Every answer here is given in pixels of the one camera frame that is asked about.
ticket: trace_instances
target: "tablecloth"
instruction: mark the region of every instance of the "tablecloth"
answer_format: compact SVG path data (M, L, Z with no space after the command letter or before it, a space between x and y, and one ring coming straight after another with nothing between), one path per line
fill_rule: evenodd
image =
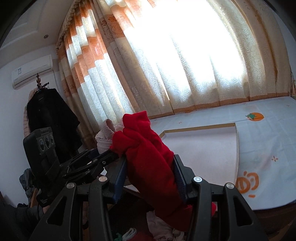
M296 200L296 101L291 97L226 105L151 120L164 130L236 123L239 169L236 187L253 210Z

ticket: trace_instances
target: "sheer curtain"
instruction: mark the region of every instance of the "sheer curtain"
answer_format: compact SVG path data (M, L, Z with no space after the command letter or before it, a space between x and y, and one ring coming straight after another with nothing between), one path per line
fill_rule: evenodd
M262 3L81 0L73 12L61 72L93 129L140 110L157 118L289 95L284 39Z

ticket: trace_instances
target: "wall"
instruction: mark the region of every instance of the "wall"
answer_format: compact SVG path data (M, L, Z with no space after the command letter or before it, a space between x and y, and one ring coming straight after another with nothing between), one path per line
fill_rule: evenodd
M292 69L292 73L294 75L294 78L296 78L296 40L293 38L291 32L287 28L287 26L284 24L284 22L281 20L281 18L273 11L273 14L281 28L281 32L284 36L285 43L288 50L288 56L290 61L290 66Z
M29 168L22 144L23 115L29 92L36 87L36 80L31 80L15 90L12 88L11 72L27 62L49 54L53 59L57 59L54 45L25 54L0 69L0 191L7 202L13 206L17 206L18 203L28 203L19 181L20 175ZM41 83L49 82L50 88L56 88L59 91L62 88L58 68L55 67L54 71L55 74L51 72L41 75Z

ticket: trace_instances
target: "white wall-mounted air conditioner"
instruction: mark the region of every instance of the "white wall-mounted air conditioner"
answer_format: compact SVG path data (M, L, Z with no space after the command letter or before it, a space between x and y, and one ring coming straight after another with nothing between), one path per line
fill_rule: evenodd
M43 75L53 70L52 56L47 55L16 68L11 73L14 89L35 79L37 73Z

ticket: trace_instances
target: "metal screw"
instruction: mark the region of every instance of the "metal screw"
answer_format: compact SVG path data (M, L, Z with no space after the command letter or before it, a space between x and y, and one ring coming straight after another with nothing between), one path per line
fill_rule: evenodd
M229 189L234 189L234 185L232 183L227 183L226 187Z
M194 180L196 183L200 183L200 182L202 182L202 178L201 178L201 177L194 177L193 180Z
M105 176L101 176L101 177L99 177L99 181L100 182L106 182L107 181L107 177L105 177Z
M75 184L74 184L74 183L68 183L68 184L67 184L67 188L68 188L68 189L71 189L71 188L73 188L73 187L75 187Z

